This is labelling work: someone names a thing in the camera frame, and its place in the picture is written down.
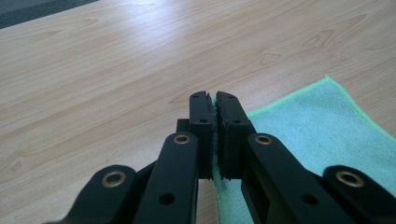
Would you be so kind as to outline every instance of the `dark floor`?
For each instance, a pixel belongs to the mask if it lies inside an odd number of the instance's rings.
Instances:
[[[98,0],[0,0],[0,29]]]

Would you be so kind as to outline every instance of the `black mechanical arm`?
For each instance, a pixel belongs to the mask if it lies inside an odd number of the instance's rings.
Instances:
[[[204,91],[190,96],[190,118],[177,121],[157,161],[136,172],[112,165],[97,172],[68,215],[52,224],[195,223],[198,179],[242,179],[254,223],[396,223],[396,200],[362,172],[307,171],[274,136],[256,133],[238,99]]]

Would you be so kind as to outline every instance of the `black plastic part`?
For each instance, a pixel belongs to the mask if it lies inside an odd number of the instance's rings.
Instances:
[[[177,120],[177,132],[190,132],[198,141],[200,179],[212,178],[213,132],[216,128],[212,99],[205,91],[190,96],[190,119]]]
[[[364,173],[331,166],[324,171],[323,181],[357,223],[396,223],[396,199]]]
[[[116,187],[105,187],[102,179],[112,172],[124,173],[125,180]],[[127,166],[108,166],[91,178],[67,216],[62,221],[51,223],[131,223],[139,199],[140,188],[136,172]]]
[[[219,91],[216,99],[220,175],[240,179],[243,167],[241,152],[246,147],[248,136],[256,131],[234,95]]]
[[[248,137],[246,160],[254,175],[245,175],[243,180],[249,188],[242,188],[247,205],[258,207],[253,195],[268,198],[252,217],[255,223],[353,223],[349,215],[329,193],[305,170],[283,144],[269,134],[253,133]]]
[[[195,223],[198,140],[191,133],[169,135],[157,160],[134,224]]]

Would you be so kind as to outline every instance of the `teal microfiber cloth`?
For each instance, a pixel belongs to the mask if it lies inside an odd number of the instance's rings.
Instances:
[[[322,176],[346,165],[370,176],[396,197],[396,139],[375,124],[330,77],[247,113],[258,133],[276,136],[305,167]],[[253,223],[240,180],[221,179],[214,164],[219,221]]]

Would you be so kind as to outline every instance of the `wooden table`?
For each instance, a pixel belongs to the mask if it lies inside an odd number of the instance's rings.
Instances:
[[[395,136],[395,24],[395,1],[102,0],[0,30],[0,223],[60,219],[96,171],[155,161],[196,91],[249,111],[328,74]]]

